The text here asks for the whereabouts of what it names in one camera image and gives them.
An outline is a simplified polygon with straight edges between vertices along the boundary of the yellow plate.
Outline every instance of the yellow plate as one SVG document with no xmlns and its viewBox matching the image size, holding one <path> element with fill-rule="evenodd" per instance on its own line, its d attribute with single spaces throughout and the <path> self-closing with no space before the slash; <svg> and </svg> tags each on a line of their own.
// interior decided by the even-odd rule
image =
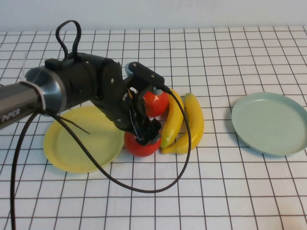
<svg viewBox="0 0 307 230">
<path fill-rule="evenodd" d="M 104 166 L 112 162 L 124 145 L 124 132 L 119 130 L 98 108 L 84 106 L 63 115 L 85 129 L 87 134 L 66 122 L 96 161 Z M 71 173 L 88 173 L 97 170 L 77 142 L 57 121 L 54 121 L 44 139 L 48 160 L 57 168 Z"/>
</svg>

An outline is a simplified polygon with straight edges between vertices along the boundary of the white wall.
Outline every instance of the white wall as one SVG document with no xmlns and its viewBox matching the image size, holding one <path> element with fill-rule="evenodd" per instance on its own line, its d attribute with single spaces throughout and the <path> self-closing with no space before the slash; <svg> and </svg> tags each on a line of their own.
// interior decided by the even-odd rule
<svg viewBox="0 0 307 230">
<path fill-rule="evenodd" d="M 307 25 L 307 0 L 1 0 L 0 31 Z"/>
</svg>

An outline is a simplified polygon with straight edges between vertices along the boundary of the light blue plate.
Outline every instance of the light blue plate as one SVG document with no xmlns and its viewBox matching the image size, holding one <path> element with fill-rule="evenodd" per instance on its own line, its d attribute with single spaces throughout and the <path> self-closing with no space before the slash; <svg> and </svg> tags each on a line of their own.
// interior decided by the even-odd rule
<svg viewBox="0 0 307 230">
<path fill-rule="evenodd" d="M 307 148 L 307 111 L 283 95 L 245 96 L 233 108 L 232 123 L 239 137 L 262 153 L 285 156 Z"/>
</svg>

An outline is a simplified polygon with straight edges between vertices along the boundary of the toy fruit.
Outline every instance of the toy fruit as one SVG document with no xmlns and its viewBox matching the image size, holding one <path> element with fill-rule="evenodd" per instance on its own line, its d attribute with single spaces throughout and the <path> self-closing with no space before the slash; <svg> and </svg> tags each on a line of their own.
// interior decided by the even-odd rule
<svg viewBox="0 0 307 230">
<path fill-rule="evenodd" d="M 161 144 L 161 138 L 154 144 L 142 146 L 132 133 L 125 132 L 124 141 L 128 151 L 135 157 L 148 157 L 156 152 Z"/>
<path fill-rule="evenodd" d="M 185 96 L 185 104 L 187 108 L 187 113 L 189 117 L 189 126 L 191 130 L 192 146 L 191 150 L 194 149 L 201 141 L 205 122 L 202 114 L 201 105 L 199 104 L 197 98 L 192 93 L 187 93 Z M 174 145 L 162 149 L 163 154 L 167 153 L 178 153 L 185 154 L 188 152 L 189 138 L 186 133 L 181 137 Z"/>
<path fill-rule="evenodd" d="M 183 105 L 183 101 L 180 95 L 173 89 L 171 89 L 171 91 L 176 96 L 176 98 L 179 100 L 183 108 L 184 105 Z M 183 122 L 183 115 L 175 99 L 171 95 L 168 95 L 168 101 L 169 101 L 168 115 L 167 115 L 166 123 L 161 133 L 161 139 L 162 139 L 161 147 L 162 148 L 166 148 L 170 144 L 173 143 L 173 141 L 175 140 L 176 136 L 179 133 L 179 130 Z"/>
<path fill-rule="evenodd" d="M 160 116 L 166 111 L 168 106 L 168 96 L 166 92 L 162 92 L 160 95 L 155 95 L 152 92 L 147 92 L 143 98 L 147 116 Z"/>
</svg>

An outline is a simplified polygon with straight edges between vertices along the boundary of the plate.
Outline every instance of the plate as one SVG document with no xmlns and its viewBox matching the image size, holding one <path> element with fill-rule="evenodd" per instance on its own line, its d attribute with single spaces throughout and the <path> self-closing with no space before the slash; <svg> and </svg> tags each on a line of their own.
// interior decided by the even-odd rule
<svg viewBox="0 0 307 230">
<path fill-rule="evenodd" d="M 118 156 L 124 145 L 124 132 L 98 108 L 84 106 L 72 109 L 63 117 L 90 133 L 66 122 L 101 166 L 109 164 Z M 77 142 L 57 121 L 46 132 L 44 152 L 54 166 L 64 171 L 89 173 L 97 170 Z"/>
<path fill-rule="evenodd" d="M 233 108 L 232 123 L 239 137 L 261 153 L 285 156 L 307 148 L 307 111 L 286 96 L 245 96 Z"/>
</svg>

